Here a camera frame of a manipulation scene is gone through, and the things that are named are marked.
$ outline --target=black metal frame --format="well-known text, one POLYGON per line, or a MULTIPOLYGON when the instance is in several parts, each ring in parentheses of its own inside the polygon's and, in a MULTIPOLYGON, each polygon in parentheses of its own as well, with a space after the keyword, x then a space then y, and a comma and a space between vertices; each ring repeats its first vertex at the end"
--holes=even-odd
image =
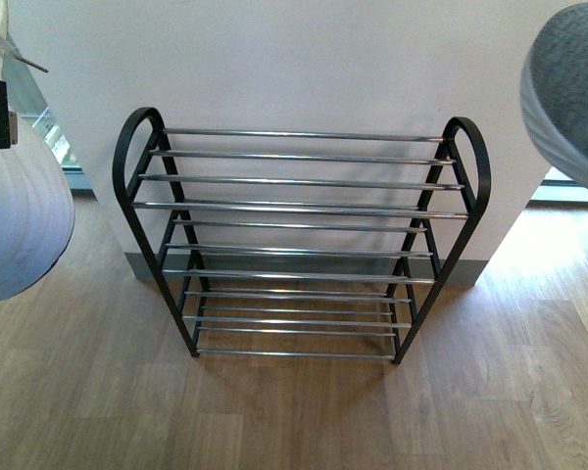
MULTIPOLYGON (((244 181, 253 183, 256 182, 253 178, 249 178, 248 181, 244 181)), ((322 183, 326 183, 326 181, 321 180, 287 180, 284 184, 303 184, 303 185, 322 185, 322 183)), ((350 186, 349 182, 342 182, 347 186, 350 186)), ((153 274, 155 282, 157 283, 158 288, 160 289, 166 305, 171 313, 171 316, 176 324, 178 331, 180 332, 187 348, 189 349, 192 356, 198 356, 200 352, 217 352, 217 353, 256 353, 256 354, 264 354, 264 355, 305 355, 305 356, 328 356, 328 357, 361 357, 362 355, 359 354, 352 354, 352 353, 316 353, 316 352, 250 352, 250 351, 229 351, 229 350, 218 350, 218 351, 211 351, 211 350, 200 350, 198 348, 198 341, 199 335, 202 330, 218 330, 218 328, 213 327, 204 327, 203 322, 226 322, 229 320, 234 320, 235 323, 253 323, 253 324, 262 324, 264 322, 269 322, 273 324, 279 325, 300 325, 300 324, 307 324, 307 325, 343 325, 347 327, 351 326, 380 326, 384 327, 385 333, 368 333, 360 332, 354 333, 349 331, 341 331, 341 332, 322 332, 318 331, 316 334, 339 334, 339 335, 361 335, 361 336, 379 336, 379 337, 393 337, 393 353, 391 354, 381 354, 381 355, 365 355, 367 357, 373 358, 391 358, 394 363, 400 363, 403 359, 406 351, 408 350, 410 344, 412 343, 418 329, 422 325, 424 318, 429 314, 431 311, 432 306, 435 303, 440 291, 444 287, 445 283, 447 282, 449 275, 451 274, 453 268, 457 264, 460 255, 466 244, 468 243, 472 233, 474 232, 479 220, 483 216, 488 200, 490 197, 490 188, 491 188, 491 174, 490 174, 490 164, 488 161, 488 155, 486 146, 484 144, 483 138, 481 133, 479 132, 476 125, 468 118, 465 117, 453 117, 448 124, 446 125, 442 137, 405 137, 405 136, 388 136, 388 135, 363 135, 363 134, 319 134, 319 133, 305 133, 305 132, 273 132, 273 131, 224 131, 224 130, 198 130, 198 129, 168 129, 165 128, 163 119, 159 112, 154 108, 140 108, 136 110, 134 113, 130 115, 128 120, 126 121, 122 131, 120 133, 120 138, 118 140, 118 145, 116 147, 114 162, 113 162, 113 184, 114 190, 116 193, 117 200, 122 208, 122 212, 128 222, 130 229, 132 230, 135 240, 141 250, 142 255, 153 274), (148 141, 141 152, 140 159, 131 173, 131 176, 128 180, 128 184, 126 184, 125 179, 125 171, 126 171, 126 158, 128 154, 128 148, 130 146, 132 137, 136 131, 136 129, 140 126, 140 124, 144 121, 148 120, 152 126, 152 131, 148 138, 148 141), (466 174, 466 169, 464 167, 464 163, 460 157, 460 153, 455 143, 455 137, 459 131, 462 131, 467 136, 472 150, 475 155, 476 160, 476 169, 477 169, 477 191, 476 195, 473 193, 471 188, 470 181, 466 174), (341 158, 334 158, 331 156, 282 156, 286 160, 329 160, 329 161, 344 161, 344 162, 370 162, 370 163, 398 163, 399 165, 429 165, 430 169, 426 176, 426 180, 423 183, 408 185, 409 189, 419 189, 420 197, 418 203, 415 208, 379 208, 379 207, 366 207, 366 206, 351 206, 347 210, 345 208, 337 208, 335 205, 323 205, 323 204, 301 204, 301 207, 296 207, 297 203, 260 203, 260 202, 214 202, 214 201, 188 201, 185 198, 185 194, 183 192, 182 182, 183 181, 192 181, 193 179, 200 178, 192 178, 188 176, 183 176, 178 174, 177 166, 175 159, 178 158, 186 158, 186 157, 198 157, 198 158, 240 158, 240 159, 265 159, 271 158, 272 156, 268 155, 261 155, 261 154, 217 154, 217 153, 200 153, 200 152, 179 152, 173 151, 171 149, 170 140, 168 138, 169 134, 196 134, 196 135, 220 135, 220 136, 258 136, 258 137, 302 137, 308 139, 357 139, 357 140, 384 140, 384 141, 406 141, 406 142, 429 142, 429 143, 436 143, 437 144, 437 151, 435 153, 434 159, 432 160, 422 160, 422 161, 407 161, 407 160, 391 160, 386 158, 376 158, 376 159, 365 159, 360 157, 345 157, 344 159, 341 158), (164 163, 164 167, 166 170, 165 175, 150 175, 147 174, 148 167, 150 162, 152 161, 153 157, 161 158, 164 163), (457 181, 457 185, 441 185, 438 184, 438 180, 440 178, 440 174, 442 172, 443 167, 450 165, 453 168, 453 172, 457 181), (153 203, 153 202, 135 202, 136 196, 139 192, 140 186, 143 181, 147 180, 156 180, 156 181, 164 181, 170 185, 171 192, 173 194, 174 202, 173 203, 153 203), (431 201, 432 195, 436 190, 458 190, 461 192, 462 200, 465 206, 465 213, 458 214, 458 213, 444 213, 444 212, 433 212, 428 209, 429 203, 431 201), (198 237, 196 236, 196 232, 194 230, 194 226, 197 225, 222 225, 222 226, 255 226, 255 227, 262 227, 265 226, 270 228, 272 224, 264 223, 264 222, 250 222, 250 223, 227 223, 227 222, 206 222, 200 220, 192 220, 190 209, 200 209, 200 210, 217 210, 217 211, 260 211, 262 209, 262 205, 270 205, 274 204, 274 207, 269 207, 269 210, 280 210, 282 212, 291 212, 291 211, 300 211, 300 212, 308 212, 308 213, 327 213, 327 214, 340 214, 340 213, 353 213, 353 214, 366 214, 368 216, 402 216, 402 217, 409 217, 411 219, 411 223, 408 228, 404 229, 388 229, 386 231, 403 231, 406 233, 405 239, 403 242, 403 246, 400 252, 397 252, 394 256, 389 257, 385 254, 379 254, 377 252, 370 252, 370 253, 363 253, 362 256, 382 256, 386 258, 395 259, 395 266, 392 271, 391 276, 370 276, 370 275, 318 275, 315 273, 281 273, 281 272, 245 272, 245 271, 222 271, 222 270, 213 270, 207 269, 205 265, 205 261, 203 259, 204 253, 209 253, 210 251, 220 251, 223 253, 234 252, 236 250, 242 250, 242 254, 247 254, 250 256, 253 255, 263 255, 263 254, 270 254, 270 255, 286 255, 286 256, 299 256, 299 255, 309 255, 315 254, 318 255, 318 250, 288 250, 288 249, 269 249, 269 248, 240 248, 240 247, 213 247, 213 246, 201 246, 198 241, 198 237), (170 217, 168 219, 167 227, 165 230, 165 234, 163 240, 160 245, 160 249, 157 254, 155 254, 151 248, 151 244, 149 242, 148 236, 141 224, 141 221, 137 215, 136 210, 142 209, 164 209, 170 211, 170 217), (431 219, 432 218, 451 218, 462 220, 464 225, 460 231, 460 234, 451 249, 451 252, 447 256, 444 262, 441 261, 436 243, 435 237, 433 234, 432 226, 431 226, 431 219), (174 229, 180 226, 184 231, 185 238, 187 240, 187 244, 183 244, 182 247, 179 244, 172 244, 172 234, 174 229), (412 248, 414 242, 417 238, 418 234, 424 234, 426 246, 428 249, 428 253, 426 254, 419 254, 412 252, 412 248), (186 248, 189 250, 188 262, 186 268, 183 270, 170 270, 165 269, 164 265, 166 262, 166 258, 168 256, 168 251, 170 248, 186 248), (431 262, 431 269, 433 272, 433 279, 431 280, 424 280, 424 279, 414 279, 412 277, 412 268, 410 266, 410 258, 419 257, 419 256, 427 256, 431 262), (172 294, 171 286, 167 280, 167 274, 180 274, 183 276, 183 285, 180 296, 176 301, 174 299, 174 295, 172 294), (200 280, 201 291, 200 292, 191 292, 188 291, 190 280, 192 277, 198 277, 200 280), (388 315, 390 321, 387 323, 372 321, 370 323, 357 321, 357 322, 335 322, 335 321, 315 321, 315 320, 308 320, 305 323, 305 320, 263 320, 263 319, 251 319, 251 318, 228 318, 228 317, 217 317, 217 316, 205 316, 206 311, 211 310, 223 310, 227 311, 227 307, 212 307, 208 306, 207 302, 208 299, 211 297, 235 297, 236 290, 232 290, 228 293, 220 292, 219 290, 213 290, 210 278, 211 279, 218 279, 218 278, 243 278, 243 279, 253 279, 256 277, 261 278, 273 278, 273 279, 282 279, 282 278, 291 278, 294 277, 296 279, 303 279, 303 280, 315 280, 315 279, 324 279, 324 280, 334 280, 338 282, 384 282, 387 284, 387 289, 384 296, 372 296, 371 299, 368 299, 367 302, 377 302, 387 305, 389 308, 389 312, 387 313, 378 313, 378 315, 388 315), (429 290, 428 295, 424 299, 422 305, 418 307, 416 294, 414 285, 415 284, 429 284, 431 288, 429 290), (395 299, 396 288, 398 285, 405 285, 407 298, 406 299, 395 299), (188 296, 195 296, 199 297, 199 304, 198 304, 198 311, 194 316, 183 316, 183 310, 185 307, 185 303, 188 296), (400 336, 400 329, 405 328, 405 324, 398 323, 397 320, 397 311, 396 311, 396 304, 406 304, 409 306, 410 314, 412 317, 412 323, 407 325, 409 327, 407 335, 403 341, 401 341, 400 336), (194 322, 194 330, 190 333, 190 329, 188 328, 186 321, 194 322)), ((276 181, 276 184, 283 184, 282 181, 276 181)), ((363 187, 361 182, 357 182, 359 186, 355 187, 363 187)), ((364 184, 364 187, 378 187, 375 186, 375 183, 370 183, 369 186, 364 184)), ((288 224, 277 224, 281 227, 288 228, 288 224)), ((345 229, 352 229, 352 230, 374 230, 365 226, 343 226, 345 229)), ((318 225, 316 227, 298 227, 295 228, 318 228, 318 229, 339 229, 339 226, 325 224, 325 225, 318 225)), ((340 256, 342 252, 339 251, 324 251, 321 253, 324 256, 340 256)), ((242 299, 254 299, 254 298, 264 298, 264 299, 295 299, 295 300, 304 300, 304 299, 330 299, 318 296, 318 291, 309 291, 308 294, 301 293, 301 292, 294 292, 291 291, 288 294, 283 293, 275 293, 270 292, 270 290, 266 290, 265 292, 259 292, 262 290, 255 290, 256 292, 247 290, 249 292, 244 293, 244 289, 237 289, 237 296, 242 299)), ((358 302, 359 300, 364 300, 365 297, 363 296, 356 296, 355 294, 346 294, 344 292, 330 292, 327 294, 339 294, 340 296, 335 297, 335 300, 340 300, 344 302, 349 302, 349 299, 353 302, 358 302)), ((288 309, 283 308, 259 308, 257 310, 263 311, 278 311, 278 313, 283 313, 288 311, 288 309)), ((354 311, 342 311, 342 310, 314 310, 318 312, 322 312, 324 314, 340 314, 340 313, 355 313, 354 311)), ((360 315, 370 315, 370 312, 357 312, 360 315)), ((262 329, 248 329, 248 328, 228 328, 225 331, 235 331, 235 332, 260 332, 266 333, 268 330, 262 329)), ((301 331, 301 330, 278 330, 277 333, 305 333, 305 334, 313 334, 314 332, 309 331, 301 331)))

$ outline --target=metal shoe rack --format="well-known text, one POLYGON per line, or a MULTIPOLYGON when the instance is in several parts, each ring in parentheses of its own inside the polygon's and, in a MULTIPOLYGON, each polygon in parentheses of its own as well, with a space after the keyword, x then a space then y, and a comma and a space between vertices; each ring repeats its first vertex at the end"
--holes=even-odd
POLYGON ((486 210, 491 176, 464 117, 410 137, 166 128, 141 108, 120 134, 113 183, 191 355, 399 363, 486 210), (431 210, 436 198, 458 209, 431 210), (445 259, 434 227, 455 233, 445 259))

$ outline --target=wooden floor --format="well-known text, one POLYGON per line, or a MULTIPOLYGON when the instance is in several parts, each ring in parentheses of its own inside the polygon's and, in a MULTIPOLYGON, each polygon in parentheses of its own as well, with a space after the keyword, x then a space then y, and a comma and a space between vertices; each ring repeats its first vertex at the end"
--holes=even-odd
POLYGON ((588 211, 526 211, 403 364, 189 357, 97 203, 0 303, 0 469, 588 469, 588 211))

